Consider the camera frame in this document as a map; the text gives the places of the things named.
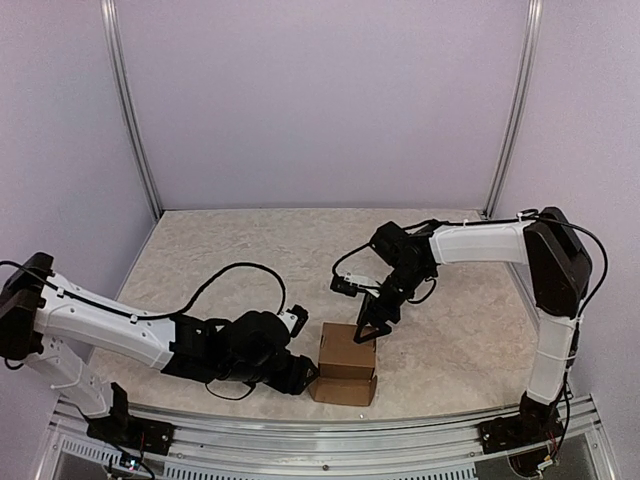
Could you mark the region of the brown cardboard paper box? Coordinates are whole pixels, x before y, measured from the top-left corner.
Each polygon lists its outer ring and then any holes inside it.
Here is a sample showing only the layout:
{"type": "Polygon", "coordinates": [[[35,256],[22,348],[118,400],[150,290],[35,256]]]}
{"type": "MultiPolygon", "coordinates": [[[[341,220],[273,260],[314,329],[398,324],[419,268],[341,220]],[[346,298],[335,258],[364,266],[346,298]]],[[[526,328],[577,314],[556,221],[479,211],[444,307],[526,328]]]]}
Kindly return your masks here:
{"type": "Polygon", "coordinates": [[[376,387],[376,340],[356,343],[357,326],[327,323],[322,326],[319,346],[319,377],[310,385],[317,403],[368,407],[376,387]]]}

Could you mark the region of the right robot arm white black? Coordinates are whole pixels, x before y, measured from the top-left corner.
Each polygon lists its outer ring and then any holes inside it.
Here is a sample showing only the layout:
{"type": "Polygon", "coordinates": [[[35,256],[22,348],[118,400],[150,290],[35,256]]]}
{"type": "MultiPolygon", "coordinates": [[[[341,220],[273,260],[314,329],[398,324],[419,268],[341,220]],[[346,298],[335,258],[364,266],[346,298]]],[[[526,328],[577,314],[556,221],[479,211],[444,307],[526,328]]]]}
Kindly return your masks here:
{"type": "Polygon", "coordinates": [[[530,380],[517,414],[486,422],[480,431],[487,448],[513,448],[559,433],[557,404],[577,354],[592,274],[592,260],[559,208],[524,211],[511,220],[430,219],[416,230],[389,221],[368,246],[391,272],[366,290],[357,344],[389,335],[402,306],[413,301],[421,283],[437,278],[441,266],[500,262],[527,268],[538,318],[530,380]]]}

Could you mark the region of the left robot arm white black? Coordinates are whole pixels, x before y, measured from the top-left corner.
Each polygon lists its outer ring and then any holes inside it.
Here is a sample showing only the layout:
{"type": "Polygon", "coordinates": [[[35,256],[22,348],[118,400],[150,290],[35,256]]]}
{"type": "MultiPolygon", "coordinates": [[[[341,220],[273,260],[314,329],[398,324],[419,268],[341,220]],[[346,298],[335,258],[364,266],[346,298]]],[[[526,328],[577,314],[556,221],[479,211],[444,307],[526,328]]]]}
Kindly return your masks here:
{"type": "Polygon", "coordinates": [[[319,376],[314,362],[288,348],[308,320],[299,305],[277,312],[250,310],[235,320],[189,315],[194,298],[171,313],[151,314],[95,295],[53,271],[52,256],[37,252],[1,290],[1,356],[27,366],[69,399],[90,436],[132,448],[172,427],[135,417],[126,391],[105,382],[69,346],[76,340],[132,358],[177,378],[209,385],[263,383],[299,395],[319,376]]]}

